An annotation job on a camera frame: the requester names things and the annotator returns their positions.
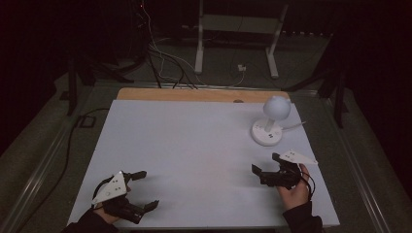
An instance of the dark background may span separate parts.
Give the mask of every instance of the dark background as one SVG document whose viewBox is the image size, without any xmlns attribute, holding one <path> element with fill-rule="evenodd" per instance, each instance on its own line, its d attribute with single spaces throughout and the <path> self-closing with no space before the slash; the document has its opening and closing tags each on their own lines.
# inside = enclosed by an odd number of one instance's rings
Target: dark background
<svg viewBox="0 0 412 233">
<path fill-rule="evenodd" d="M 139 40 L 119 25 L 130 22 L 132 1 L 2 1 L 0 93 L 2 153 L 55 93 L 53 81 L 67 72 L 67 48 L 117 63 L 122 41 Z M 179 39 L 181 25 L 197 23 L 193 0 L 146 1 L 154 25 Z M 259 16 L 273 1 L 205 1 L 205 10 Z M 346 86 L 378 137 L 399 180 L 412 196 L 409 103 L 412 64 L 408 1 L 291 1 L 284 30 L 333 37 L 318 70 L 343 68 Z"/>
</svg>

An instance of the sleeve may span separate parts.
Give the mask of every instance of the sleeve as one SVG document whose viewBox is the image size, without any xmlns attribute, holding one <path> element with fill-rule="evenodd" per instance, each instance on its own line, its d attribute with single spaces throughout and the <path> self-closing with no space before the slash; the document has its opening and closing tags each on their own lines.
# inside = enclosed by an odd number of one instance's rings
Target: sleeve
<svg viewBox="0 0 412 233">
<path fill-rule="evenodd" d="M 118 229 L 89 209 L 78 222 L 70 223 L 61 233 L 117 233 Z"/>
<path fill-rule="evenodd" d="M 291 233 L 322 232 L 322 219 L 312 216 L 312 202 L 297 206 L 283 213 Z"/>
</svg>

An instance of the white tabletop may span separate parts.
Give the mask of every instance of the white tabletop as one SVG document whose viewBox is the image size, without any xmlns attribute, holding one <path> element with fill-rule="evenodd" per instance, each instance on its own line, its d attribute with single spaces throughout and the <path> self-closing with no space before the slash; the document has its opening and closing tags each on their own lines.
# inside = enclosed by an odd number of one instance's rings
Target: white tabletop
<svg viewBox="0 0 412 233">
<path fill-rule="evenodd" d="M 124 229 L 261 228 L 286 225 L 274 187 L 259 183 L 252 164 L 278 171 L 272 152 L 296 150 L 315 158 L 303 126 L 284 133 L 280 144 L 263 147 L 250 135 L 265 117 L 260 103 L 115 100 L 86 171 L 69 222 L 90 207 L 94 189 L 118 171 L 147 171 L 129 182 L 135 205 L 159 200 L 139 224 L 120 220 Z M 296 107 L 278 123 L 301 122 Z M 316 182 L 313 214 L 338 225 L 321 171 L 307 165 Z"/>
</svg>

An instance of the lamp base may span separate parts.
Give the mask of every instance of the lamp base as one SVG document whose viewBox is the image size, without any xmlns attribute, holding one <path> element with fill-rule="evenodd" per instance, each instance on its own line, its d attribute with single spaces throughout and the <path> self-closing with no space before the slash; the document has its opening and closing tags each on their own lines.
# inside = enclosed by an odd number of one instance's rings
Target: lamp base
<svg viewBox="0 0 412 233">
<path fill-rule="evenodd" d="M 252 126 L 251 134 L 254 140 L 265 147 L 275 146 L 282 139 L 282 127 L 274 123 L 269 132 L 264 130 L 267 119 L 260 119 Z"/>
</svg>

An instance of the white lamp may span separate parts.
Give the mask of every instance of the white lamp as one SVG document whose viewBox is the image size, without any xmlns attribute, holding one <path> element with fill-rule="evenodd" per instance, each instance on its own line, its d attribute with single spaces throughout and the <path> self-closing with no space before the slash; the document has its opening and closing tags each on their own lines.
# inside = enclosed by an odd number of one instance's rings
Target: white lamp
<svg viewBox="0 0 412 233">
<path fill-rule="evenodd" d="M 275 121 L 289 116 L 291 100 L 283 96 L 272 96 L 264 104 L 263 112 L 268 118 L 259 119 L 254 123 L 252 137 L 262 146 L 275 146 L 282 139 L 282 127 Z"/>
</svg>

